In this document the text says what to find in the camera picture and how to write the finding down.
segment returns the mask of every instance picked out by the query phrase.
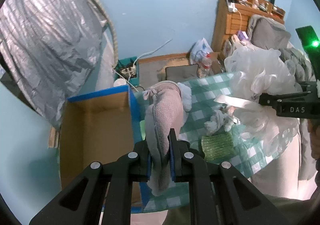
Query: green light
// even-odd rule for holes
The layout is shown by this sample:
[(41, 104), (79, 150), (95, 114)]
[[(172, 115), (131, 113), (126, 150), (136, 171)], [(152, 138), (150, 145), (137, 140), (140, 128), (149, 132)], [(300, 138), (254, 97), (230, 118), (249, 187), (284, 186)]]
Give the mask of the green light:
[(319, 46), (319, 41), (313, 41), (312, 42), (313, 47), (318, 47)]

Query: checkered tablecloth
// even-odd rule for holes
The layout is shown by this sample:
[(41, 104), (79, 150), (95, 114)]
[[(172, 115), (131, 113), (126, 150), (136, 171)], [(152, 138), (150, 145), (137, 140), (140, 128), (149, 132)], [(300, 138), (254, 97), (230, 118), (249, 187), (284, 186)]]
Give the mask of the checkered tablecloth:
[[(189, 112), (186, 123), (180, 130), (179, 139), (188, 140), (190, 146), (199, 150), (201, 137), (206, 135), (204, 123), (210, 120), (215, 109), (219, 109), (221, 104), (214, 102), (219, 94), (230, 95), (229, 80), (233, 74), (223, 73), (220, 75), (209, 76), (203, 79), (194, 79), (184, 82), (192, 91), (192, 109)], [(140, 105), (141, 120), (145, 118), (145, 111), (148, 101), (144, 101), (142, 93), (136, 93), (136, 98)], [(265, 156), (262, 151), (262, 142), (257, 139), (243, 140), (240, 138), (241, 129), (244, 126), (234, 125), (231, 134), (234, 141), (236, 156), (228, 160), (245, 177), (249, 178), (273, 159), (279, 157), (278, 153), (272, 156)], [(171, 182), (169, 188), (163, 195), (156, 197), (150, 195), (144, 211), (157, 212), (184, 206), (189, 203), (188, 183)]]

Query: open box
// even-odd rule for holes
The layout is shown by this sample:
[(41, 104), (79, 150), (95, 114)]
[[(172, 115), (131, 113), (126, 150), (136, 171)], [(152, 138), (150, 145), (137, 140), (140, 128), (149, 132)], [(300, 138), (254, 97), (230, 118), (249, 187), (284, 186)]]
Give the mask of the open box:
[[(107, 164), (133, 151), (142, 138), (139, 105), (130, 87), (69, 98), (59, 140), (62, 189), (92, 162)], [(134, 183), (132, 206), (140, 204), (140, 186)]]

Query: green plastic crate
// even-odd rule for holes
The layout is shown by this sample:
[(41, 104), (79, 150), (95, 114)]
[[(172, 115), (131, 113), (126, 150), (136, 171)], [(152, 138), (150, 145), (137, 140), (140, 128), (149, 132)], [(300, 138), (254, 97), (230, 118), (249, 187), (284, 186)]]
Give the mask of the green plastic crate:
[[(130, 63), (130, 59), (134, 62), (136, 60), (137, 57), (130, 57), (130, 58), (125, 58), (125, 59), (121, 59), (119, 60), (119, 62), (122, 65), (127, 65)], [(136, 66), (136, 71), (137, 71), (137, 77), (135, 78), (130, 78), (129, 83), (131, 83), (133, 86), (139, 86), (139, 63), (138, 61), (135, 63)], [(115, 70), (118, 71), (118, 69), (120, 68), (119, 63), (117, 64)], [(115, 80), (119, 79), (120, 76), (118, 74), (115, 75)]]

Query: floor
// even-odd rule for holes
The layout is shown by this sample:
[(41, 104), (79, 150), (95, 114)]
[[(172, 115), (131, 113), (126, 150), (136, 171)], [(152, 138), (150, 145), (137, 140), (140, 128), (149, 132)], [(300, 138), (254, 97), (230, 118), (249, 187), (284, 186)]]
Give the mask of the floor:
[(139, 64), (140, 85), (144, 89), (147, 89), (148, 87), (165, 80), (165, 68), (188, 64), (189, 61), (186, 58)]

